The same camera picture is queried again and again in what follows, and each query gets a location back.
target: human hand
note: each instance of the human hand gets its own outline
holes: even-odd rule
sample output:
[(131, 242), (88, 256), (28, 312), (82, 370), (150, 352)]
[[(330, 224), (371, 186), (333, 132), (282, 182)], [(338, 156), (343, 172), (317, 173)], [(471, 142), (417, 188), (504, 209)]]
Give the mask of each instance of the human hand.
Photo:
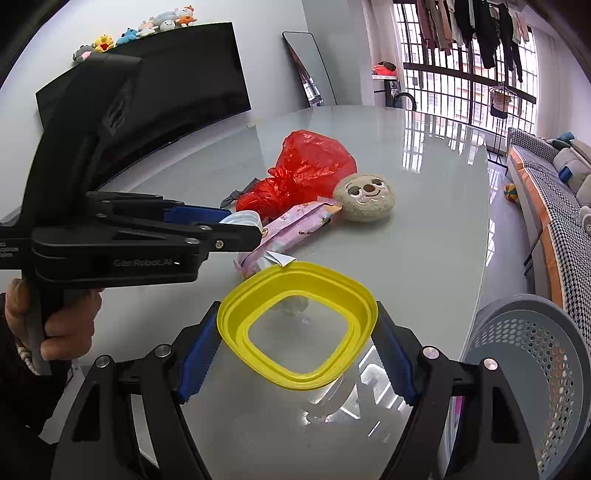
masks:
[[(45, 360), (71, 360), (88, 353), (95, 332), (95, 317), (102, 300), (99, 290), (88, 290), (77, 302), (49, 317), (41, 343)], [(31, 295), (25, 281), (15, 278), (6, 292), (4, 314), (11, 332), (24, 347), (28, 347), (25, 314), (31, 306)]]

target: yellow plastic lid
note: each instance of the yellow plastic lid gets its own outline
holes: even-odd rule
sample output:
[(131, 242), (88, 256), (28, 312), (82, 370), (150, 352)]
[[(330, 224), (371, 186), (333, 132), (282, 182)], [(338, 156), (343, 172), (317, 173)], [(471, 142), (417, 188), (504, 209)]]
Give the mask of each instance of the yellow plastic lid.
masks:
[[(248, 336), (251, 326), (273, 305), (294, 295), (318, 301), (340, 313), (348, 331), (329, 358), (309, 374), (278, 365)], [(315, 390), (336, 380), (360, 354), (378, 319), (378, 305), (367, 288), (340, 273), (306, 262), (274, 265), (246, 280), (222, 302), (217, 328), (222, 338), (255, 372), (291, 390)]]

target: mirror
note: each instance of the mirror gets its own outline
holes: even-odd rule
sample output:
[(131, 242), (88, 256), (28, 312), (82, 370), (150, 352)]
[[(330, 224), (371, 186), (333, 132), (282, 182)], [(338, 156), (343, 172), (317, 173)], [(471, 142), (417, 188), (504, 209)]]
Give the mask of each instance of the mirror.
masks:
[(314, 36), (306, 32), (283, 32), (283, 38), (300, 74), (310, 106), (336, 105), (335, 94)]

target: metal screw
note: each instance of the metal screw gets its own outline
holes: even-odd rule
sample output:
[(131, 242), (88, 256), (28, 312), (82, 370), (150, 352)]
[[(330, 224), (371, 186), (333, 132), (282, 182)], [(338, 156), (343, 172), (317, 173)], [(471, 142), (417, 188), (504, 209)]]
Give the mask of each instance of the metal screw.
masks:
[(497, 368), (499, 368), (499, 364), (496, 363), (495, 360), (493, 360), (492, 358), (487, 358), (484, 360), (484, 366), (488, 369), (488, 370), (496, 370)]
[(432, 346), (426, 346), (423, 349), (423, 355), (430, 360), (435, 360), (439, 356), (439, 350), (433, 348)]
[(110, 361), (109, 355), (102, 355), (96, 359), (95, 365), (99, 368), (104, 368), (109, 365)]
[(154, 351), (154, 353), (156, 354), (157, 357), (164, 358), (165, 356), (169, 356), (170, 352), (172, 352), (172, 351), (173, 351), (173, 349), (170, 348), (170, 345), (163, 343), (162, 345), (158, 345), (156, 347), (156, 350)]

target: tile floor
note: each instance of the tile floor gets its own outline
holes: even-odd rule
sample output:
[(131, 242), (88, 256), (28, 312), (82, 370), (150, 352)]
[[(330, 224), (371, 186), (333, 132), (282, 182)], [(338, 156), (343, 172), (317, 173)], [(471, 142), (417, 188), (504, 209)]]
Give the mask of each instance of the tile floor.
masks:
[[(489, 158), (496, 155), (489, 153)], [(488, 176), (491, 191), (489, 210), (489, 243), (486, 268), (480, 291), (479, 309), (490, 302), (528, 291), (523, 262), (530, 253), (527, 231), (521, 209), (505, 200), (503, 187), (511, 183), (503, 167), (489, 163)]]

